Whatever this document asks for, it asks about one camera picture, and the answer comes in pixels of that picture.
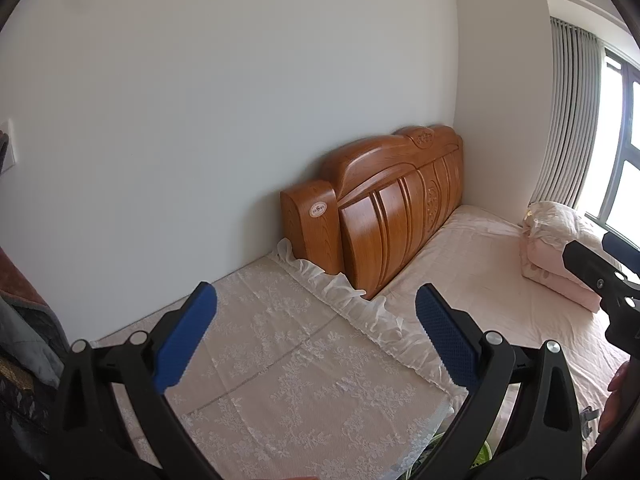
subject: white lace ruffle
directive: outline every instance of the white lace ruffle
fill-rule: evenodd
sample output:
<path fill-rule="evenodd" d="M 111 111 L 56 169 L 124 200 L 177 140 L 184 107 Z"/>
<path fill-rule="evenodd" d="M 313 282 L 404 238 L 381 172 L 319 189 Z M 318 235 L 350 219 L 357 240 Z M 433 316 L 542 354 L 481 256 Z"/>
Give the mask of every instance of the white lace ruffle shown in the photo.
<path fill-rule="evenodd" d="M 451 411 L 449 401 L 442 399 L 442 402 L 433 414 L 428 416 L 428 418 L 418 421 L 414 437 L 411 439 L 411 451 L 402 457 L 396 464 L 396 467 L 380 480 L 396 480 L 404 471 L 409 469 L 415 461 L 420 458 L 420 455 L 429 445 L 431 439 L 436 435 L 440 427 L 439 421 L 446 418 L 447 415 L 450 415 Z"/>
<path fill-rule="evenodd" d="M 332 276 L 308 260 L 296 259 L 287 238 L 280 240 L 268 257 L 383 351 L 441 389 L 451 406 L 456 411 L 459 409 L 466 397 L 466 388 L 453 382 L 419 324 L 405 323 L 402 317 L 385 309 L 384 296 L 367 301 L 362 297 L 365 291 L 355 290 L 344 274 Z"/>

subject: lace bedspread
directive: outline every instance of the lace bedspread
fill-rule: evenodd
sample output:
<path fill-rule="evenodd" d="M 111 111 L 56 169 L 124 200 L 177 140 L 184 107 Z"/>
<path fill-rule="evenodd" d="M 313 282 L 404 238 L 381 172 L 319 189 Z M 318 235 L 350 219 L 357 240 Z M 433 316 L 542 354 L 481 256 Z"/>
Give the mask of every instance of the lace bedspread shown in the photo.
<path fill-rule="evenodd" d="M 460 400 L 424 333 L 293 259 L 288 240 L 215 287 L 218 313 L 166 398 L 225 479 L 395 479 Z M 150 330 L 181 304 L 99 343 Z M 411 340 L 414 354 L 402 347 Z M 115 389 L 136 449 L 157 463 Z"/>

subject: finger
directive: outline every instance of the finger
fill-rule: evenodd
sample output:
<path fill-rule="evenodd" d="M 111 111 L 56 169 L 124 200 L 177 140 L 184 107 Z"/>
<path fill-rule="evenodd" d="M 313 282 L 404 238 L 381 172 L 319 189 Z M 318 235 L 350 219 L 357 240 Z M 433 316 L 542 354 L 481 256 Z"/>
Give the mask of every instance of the finger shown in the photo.
<path fill-rule="evenodd" d="M 611 382 L 609 383 L 607 390 L 609 390 L 610 392 L 615 392 L 622 387 L 622 383 L 625 382 L 626 371 L 628 370 L 628 368 L 629 361 L 627 361 L 626 363 L 622 363 L 620 368 L 618 368 L 616 374 L 613 376 Z"/>
<path fill-rule="evenodd" d="M 607 399 L 607 402 L 604 405 L 604 410 L 602 410 L 602 415 L 600 416 L 600 421 L 598 422 L 598 433 L 607 431 L 618 418 L 619 412 L 620 393 L 613 392 L 609 396 L 609 399 Z"/>

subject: folded pink blanket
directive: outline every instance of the folded pink blanket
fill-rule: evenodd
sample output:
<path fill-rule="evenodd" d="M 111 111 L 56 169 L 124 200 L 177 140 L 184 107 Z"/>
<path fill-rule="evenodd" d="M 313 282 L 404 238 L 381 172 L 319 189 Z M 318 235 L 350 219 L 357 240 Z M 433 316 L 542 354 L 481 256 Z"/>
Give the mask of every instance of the folded pink blanket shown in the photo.
<path fill-rule="evenodd" d="M 522 275 L 592 312 L 599 311 L 600 297 L 564 268 L 562 251 L 569 242 L 578 240 L 620 268 L 602 249 L 604 230 L 574 209 L 556 202 L 531 204 L 522 224 Z"/>

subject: light switch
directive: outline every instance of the light switch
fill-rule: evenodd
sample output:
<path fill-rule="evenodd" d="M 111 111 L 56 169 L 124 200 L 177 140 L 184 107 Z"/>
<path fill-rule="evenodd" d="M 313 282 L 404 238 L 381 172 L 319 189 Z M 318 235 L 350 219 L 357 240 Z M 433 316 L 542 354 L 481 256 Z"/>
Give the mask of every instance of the light switch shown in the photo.
<path fill-rule="evenodd" d="M 0 130 L 9 135 L 9 145 L 6 149 L 6 155 L 4 156 L 4 163 L 2 164 L 2 173 L 15 166 L 15 139 L 14 129 L 11 119 L 7 119 L 0 124 Z"/>

